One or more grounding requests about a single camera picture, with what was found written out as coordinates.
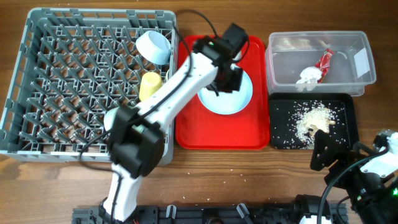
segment beige object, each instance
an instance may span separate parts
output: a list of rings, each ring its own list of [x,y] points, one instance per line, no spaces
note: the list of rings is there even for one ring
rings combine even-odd
[[[145,101],[162,87],[162,78],[158,73],[147,72],[142,76],[139,99]]]

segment red placemat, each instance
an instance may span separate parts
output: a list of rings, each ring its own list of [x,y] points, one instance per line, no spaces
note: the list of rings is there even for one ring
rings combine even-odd
[[[185,38],[188,46],[203,37],[191,35]],[[245,109],[231,115],[220,115],[205,108],[194,96],[175,119],[175,137],[186,149],[262,149],[270,140],[268,91],[264,43],[250,36],[250,48],[238,66],[249,75],[253,84],[253,96]],[[178,67],[187,58],[187,50],[180,43]]]

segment gray dish rack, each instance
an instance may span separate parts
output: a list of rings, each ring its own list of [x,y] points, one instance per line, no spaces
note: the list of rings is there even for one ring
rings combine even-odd
[[[85,143],[104,131],[107,111],[136,104],[144,73],[157,72],[165,82],[176,71],[172,24],[171,11],[32,9],[0,122],[0,154],[20,161],[77,161]],[[134,43],[147,30],[170,41],[168,64],[150,63],[137,51]],[[160,165],[172,160],[173,134],[172,124]],[[106,138],[83,159],[109,162]]]

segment red snack package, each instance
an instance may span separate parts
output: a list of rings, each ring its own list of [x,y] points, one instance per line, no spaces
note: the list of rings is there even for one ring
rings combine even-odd
[[[334,54],[334,52],[330,49],[326,49],[321,57],[321,59],[315,64],[315,67],[319,68],[322,71],[322,77],[318,80],[318,83],[321,83],[323,78],[329,71],[330,68],[330,58]]]

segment wood grain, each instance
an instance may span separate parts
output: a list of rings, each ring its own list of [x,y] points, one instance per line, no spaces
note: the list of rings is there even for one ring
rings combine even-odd
[[[377,82],[354,99],[360,139],[371,144],[380,129],[398,130],[398,106],[393,103],[398,98],[396,1],[3,0],[1,106],[7,96],[27,13],[33,7],[172,11],[192,8],[205,13],[220,33],[235,22],[266,45],[272,32],[362,30],[371,44]],[[178,26],[184,35],[211,33],[209,26],[193,15],[181,15]],[[289,202],[297,194],[320,195],[325,188],[326,172],[309,169],[311,153],[270,147],[252,152],[188,151],[176,146],[172,163],[156,168],[144,180],[138,201],[142,205],[232,205]],[[86,170],[76,163],[22,163],[0,156],[0,223],[70,223],[72,209],[99,204],[107,196],[110,182],[111,174]],[[343,190],[333,189],[329,199],[336,202],[344,196]],[[361,223],[352,212],[349,216],[351,223]]]

